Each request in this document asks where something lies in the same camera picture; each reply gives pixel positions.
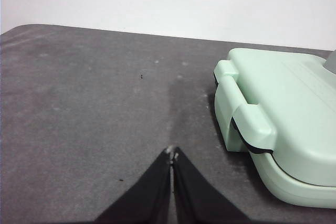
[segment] mint green plastic case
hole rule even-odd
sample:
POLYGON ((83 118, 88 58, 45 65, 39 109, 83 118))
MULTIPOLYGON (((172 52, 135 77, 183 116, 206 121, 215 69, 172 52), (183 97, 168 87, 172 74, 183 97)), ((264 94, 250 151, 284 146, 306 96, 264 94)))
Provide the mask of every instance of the mint green plastic case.
POLYGON ((336 208, 336 74, 324 62, 309 54, 233 49, 214 71, 215 112, 228 151, 262 150, 249 152, 276 197, 336 208))

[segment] case lid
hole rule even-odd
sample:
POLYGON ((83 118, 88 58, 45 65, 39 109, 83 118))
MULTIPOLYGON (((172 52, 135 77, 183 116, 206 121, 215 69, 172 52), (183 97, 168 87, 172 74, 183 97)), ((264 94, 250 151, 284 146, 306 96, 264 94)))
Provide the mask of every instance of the case lid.
POLYGON ((336 186, 336 74, 324 59, 236 48, 216 77, 232 76, 246 99, 233 118, 244 140, 271 152, 290 176, 336 186))

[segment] gray table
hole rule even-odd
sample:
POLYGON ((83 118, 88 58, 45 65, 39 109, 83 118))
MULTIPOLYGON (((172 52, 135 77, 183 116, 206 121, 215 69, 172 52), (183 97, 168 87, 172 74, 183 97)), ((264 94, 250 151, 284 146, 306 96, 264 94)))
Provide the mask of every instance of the gray table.
POLYGON ((247 153, 225 150, 213 105, 232 48, 330 52, 52 25, 1 40, 3 224, 93 220, 171 144, 251 218, 336 222, 275 198, 247 153))

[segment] black object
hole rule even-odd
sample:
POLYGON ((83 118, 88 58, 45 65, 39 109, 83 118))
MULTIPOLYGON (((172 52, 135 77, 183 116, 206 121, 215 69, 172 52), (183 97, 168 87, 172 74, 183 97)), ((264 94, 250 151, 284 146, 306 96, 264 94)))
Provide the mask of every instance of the black object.
POLYGON ((95 221, 72 224, 166 223, 171 189, 171 165, 174 169, 174 195, 179 223, 270 223, 250 220, 211 186, 177 147, 173 152, 171 148, 162 151, 138 182, 95 221))
POLYGON ((234 118, 231 118, 231 124, 233 126, 233 128, 238 132, 241 141, 246 145, 246 147, 248 148, 248 150, 254 154, 262 154, 262 153, 273 153, 273 150, 269 150, 269 149, 262 149, 262 148, 257 148, 254 147, 253 145, 250 145, 243 137, 243 135, 241 134, 240 130, 238 129, 238 126, 234 120, 234 118))

